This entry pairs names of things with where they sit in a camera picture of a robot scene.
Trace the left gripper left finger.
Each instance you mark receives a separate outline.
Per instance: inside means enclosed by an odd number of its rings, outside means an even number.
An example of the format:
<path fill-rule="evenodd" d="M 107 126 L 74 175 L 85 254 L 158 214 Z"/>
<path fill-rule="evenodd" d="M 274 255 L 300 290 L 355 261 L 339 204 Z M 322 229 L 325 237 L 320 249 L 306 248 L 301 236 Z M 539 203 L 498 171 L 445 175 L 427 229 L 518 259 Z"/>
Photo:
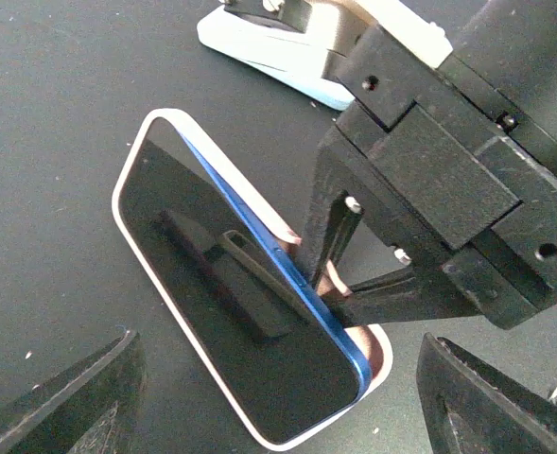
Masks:
<path fill-rule="evenodd" d="M 0 453 L 132 453 L 146 381 L 128 330 L 0 410 Z"/>

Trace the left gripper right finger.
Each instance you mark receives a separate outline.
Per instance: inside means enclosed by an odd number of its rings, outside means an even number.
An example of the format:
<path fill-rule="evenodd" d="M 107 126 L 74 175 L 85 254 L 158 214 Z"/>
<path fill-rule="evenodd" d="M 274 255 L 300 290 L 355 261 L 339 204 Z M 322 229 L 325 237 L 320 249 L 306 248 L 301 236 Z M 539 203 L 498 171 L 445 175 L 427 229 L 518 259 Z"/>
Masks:
<path fill-rule="evenodd" d="M 416 385 L 435 453 L 557 453 L 557 406 L 451 340 L 424 335 Z"/>

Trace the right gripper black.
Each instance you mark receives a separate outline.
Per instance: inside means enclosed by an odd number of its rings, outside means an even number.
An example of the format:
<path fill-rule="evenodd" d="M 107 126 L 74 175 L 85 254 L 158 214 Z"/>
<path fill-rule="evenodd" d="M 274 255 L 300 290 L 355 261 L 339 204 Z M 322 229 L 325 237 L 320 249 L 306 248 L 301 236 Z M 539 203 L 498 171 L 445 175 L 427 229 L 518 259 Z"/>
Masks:
<path fill-rule="evenodd" d="M 371 26 L 341 67 L 354 101 L 319 146 L 301 269 L 316 287 L 359 224 L 409 258 L 324 294 L 344 326 L 481 315 L 509 329 L 557 304 L 557 142 L 483 61 L 431 69 Z"/>

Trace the light blue phone case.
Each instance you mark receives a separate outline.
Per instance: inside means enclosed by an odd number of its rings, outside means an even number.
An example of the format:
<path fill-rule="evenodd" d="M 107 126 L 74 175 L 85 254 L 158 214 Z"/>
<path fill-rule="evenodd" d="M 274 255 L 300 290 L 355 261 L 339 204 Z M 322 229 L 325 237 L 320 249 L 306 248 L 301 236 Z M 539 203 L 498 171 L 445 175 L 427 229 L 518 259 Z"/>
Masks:
<path fill-rule="evenodd" d="M 199 41 L 337 111 L 354 97 L 334 76 L 342 55 L 305 34 L 255 25 L 219 7 L 197 24 Z"/>

